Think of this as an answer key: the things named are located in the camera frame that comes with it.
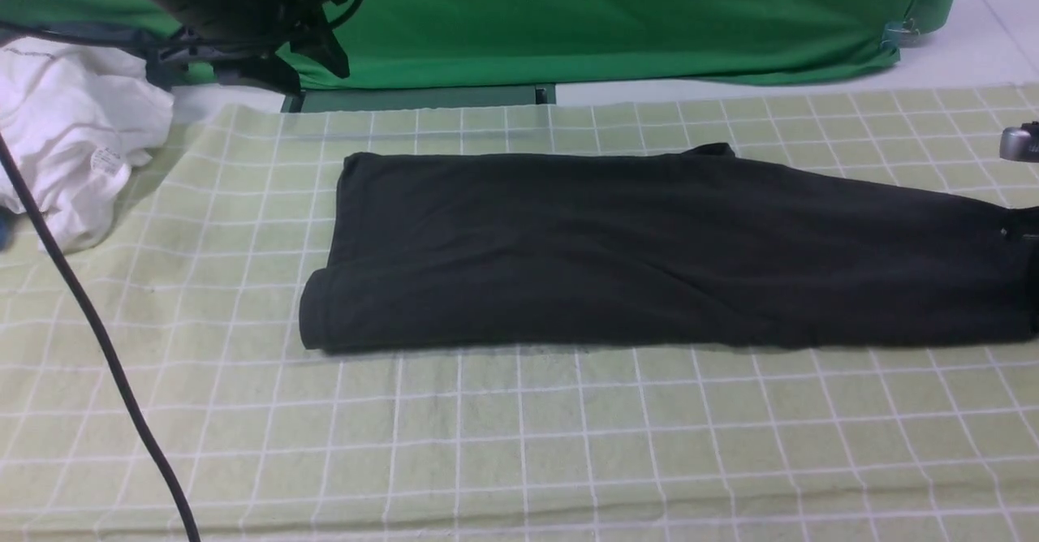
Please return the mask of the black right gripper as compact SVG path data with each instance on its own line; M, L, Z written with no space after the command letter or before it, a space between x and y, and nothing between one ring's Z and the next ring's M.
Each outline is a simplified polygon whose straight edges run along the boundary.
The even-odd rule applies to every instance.
M1000 221L1001 245L1008 251L1036 251L1038 206L1004 209Z

